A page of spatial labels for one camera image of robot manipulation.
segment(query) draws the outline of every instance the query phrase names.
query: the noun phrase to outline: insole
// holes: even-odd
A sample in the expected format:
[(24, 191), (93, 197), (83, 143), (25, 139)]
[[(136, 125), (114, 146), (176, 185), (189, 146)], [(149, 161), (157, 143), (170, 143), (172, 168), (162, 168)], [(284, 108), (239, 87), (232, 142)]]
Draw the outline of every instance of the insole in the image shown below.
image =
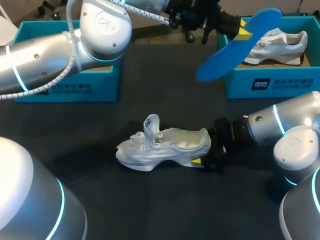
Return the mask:
[(247, 41), (233, 40), (224, 48), (209, 57), (196, 71), (198, 81), (218, 79), (240, 65), (266, 32), (278, 27), (282, 13), (275, 8), (257, 12), (245, 25), (244, 29), (252, 33)]

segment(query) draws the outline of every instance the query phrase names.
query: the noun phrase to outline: logo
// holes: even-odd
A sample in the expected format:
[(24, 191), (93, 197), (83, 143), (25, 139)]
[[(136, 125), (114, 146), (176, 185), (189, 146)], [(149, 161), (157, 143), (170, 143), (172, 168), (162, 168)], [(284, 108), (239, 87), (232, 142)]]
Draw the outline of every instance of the logo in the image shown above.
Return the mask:
[(253, 81), (251, 90), (267, 90), (270, 83), (270, 78), (256, 78)]
[(148, 130), (149, 130), (149, 125), (150, 125), (150, 123), (151, 123), (151, 120), (148, 118), (147, 120), (146, 120), (146, 122), (145, 122), (145, 128), (147, 128)]

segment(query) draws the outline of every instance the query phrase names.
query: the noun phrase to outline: table surface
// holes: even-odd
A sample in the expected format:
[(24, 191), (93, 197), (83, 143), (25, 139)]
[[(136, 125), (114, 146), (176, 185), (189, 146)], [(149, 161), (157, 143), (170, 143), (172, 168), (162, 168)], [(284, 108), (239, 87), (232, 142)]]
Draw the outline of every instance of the table surface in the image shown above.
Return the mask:
[(77, 195), (88, 240), (282, 240), (280, 203), (267, 191), (271, 150), (236, 154), (224, 175), (171, 162), (137, 172), (115, 157), (116, 146), (141, 131), (149, 114), (199, 130), (283, 101), (227, 100), (222, 80), (197, 82), (196, 69), (214, 48), (132, 45), (117, 103), (0, 101), (0, 136), (27, 148)]

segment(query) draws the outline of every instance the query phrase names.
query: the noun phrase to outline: blue box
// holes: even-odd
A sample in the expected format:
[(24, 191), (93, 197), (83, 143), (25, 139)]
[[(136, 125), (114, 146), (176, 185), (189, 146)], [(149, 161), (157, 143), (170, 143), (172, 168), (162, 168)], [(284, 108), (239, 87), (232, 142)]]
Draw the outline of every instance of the blue box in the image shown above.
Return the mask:
[[(73, 21), (79, 28), (79, 21)], [(68, 30), (66, 21), (25, 21), (18, 30), (13, 44)], [(116, 102), (120, 82), (121, 63), (110, 70), (90, 70), (67, 76), (47, 91), (15, 98), (18, 103), (71, 103)]]
[[(290, 34), (307, 32), (305, 54), (310, 66), (235, 68), (223, 77), (228, 99), (296, 97), (320, 91), (320, 24), (317, 19), (314, 16), (282, 17), (279, 28)], [(218, 35), (218, 49), (228, 42), (225, 35)]]

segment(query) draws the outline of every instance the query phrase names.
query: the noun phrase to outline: white cable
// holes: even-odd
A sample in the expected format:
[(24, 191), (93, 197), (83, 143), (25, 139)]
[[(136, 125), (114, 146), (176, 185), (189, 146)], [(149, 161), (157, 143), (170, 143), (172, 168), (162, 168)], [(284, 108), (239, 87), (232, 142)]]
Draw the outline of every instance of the white cable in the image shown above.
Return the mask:
[[(59, 76), (57, 76), (55, 79), (53, 79), (52, 81), (48, 82), (47, 84), (45, 84), (43, 86), (37, 87), (37, 88), (29, 90), (29, 91), (23, 91), (23, 92), (18, 92), (18, 93), (11, 93), (11, 94), (3, 94), (3, 95), (0, 95), (0, 100), (21, 98), (21, 97), (25, 97), (25, 96), (29, 96), (29, 95), (33, 95), (33, 94), (37, 94), (39, 92), (45, 91), (45, 90), (51, 88), (53, 85), (60, 82), (70, 72), (71, 68), (73, 67), (73, 65), (75, 63), (75, 56), (73, 55), (73, 53), (77, 52), (76, 35), (75, 35), (74, 25), (72, 22), (72, 5), (74, 4), (75, 1), (77, 1), (77, 0), (69, 0), (66, 5), (66, 20), (67, 20), (71, 40), (72, 40), (71, 47), (75, 48), (75, 49), (72, 51), (72, 55), (70, 57), (69, 63), (66, 66), (66, 68), (63, 70), (63, 72), (60, 73)], [(124, 8), (125, 10), (127, 10), (129, 12), (136, 13), (140, 16), (145, 17), (145, 18), (158, 21), (158, 22), (165, 24), (167, 26), (170, 23), (170, 20), (166, 17), (141, 10), (139, 8), (122, 3), (119, 0), (107, 0), (107, 1)]]
[[(67, 19), (67, 23), (68, 23), (68, 28), (69, 28), (71, 40), (72, 40), (71, 47), (75, 48), (75, 51), (76, 51), (77, 47), (76, 47), (75, 29), (74, 29), (74, 26), (72, 23), (72, 5), (74, 4), (75, 1), (76, 0), (69, 0), (68, 1), (67, 5), (66, 5), (66, 19)], [(51, 88), (53, 85), (60, 82), (70, 72), (71, 68), (74, 65), (74, 62), (75, 62), (75, 56), (72, 54), (66, 68), (62, 71), (62, 73), (59, 74), (59, 76), (57, 76), (52, 81), (48, 82), (47, 84), (45, 84), (43, 86), (37, 87), (37, 88), (29, 90), (29, 91), (0, 95), (0, 99), (5, 100), (5, 99), (21, 98), (21, 97), (37, 94), (39, 92), (47, 90), (47, 89)]]
[(123, 2), (121, 2), (119, 0), (107, 0), (107, 1), (124, 8), (125, 10), (127, 10), (129, 12), (138, 14), (138, 15), (140, 15), (142, 17), (145, 17), (145, 18), (148, 18), (148, 19), (152, 19), (152, 20), (158, 21), (158, 22), (160, 22), (162, 24), (165, 24), (165, 25), (169, 26), (170, 20), (168, 18), (166, 18), (166, 17), (160, 16), (160, 15), (156, 15), (156, 14), (150, 13), (148, 11), (141, 10), (141, 9), (136, 8), (134, 6), (130, 6), (128, 4), (125, 4), (125, 3), (123, 3)]
[(1, 6), (1, 4), (0, 4), (0, 11), (2, 12), (3, 16), (4, 16), (10, 23), (12, 23), (10, 17), (7, 15), (6, 11), (5, 11), (4, 8)]

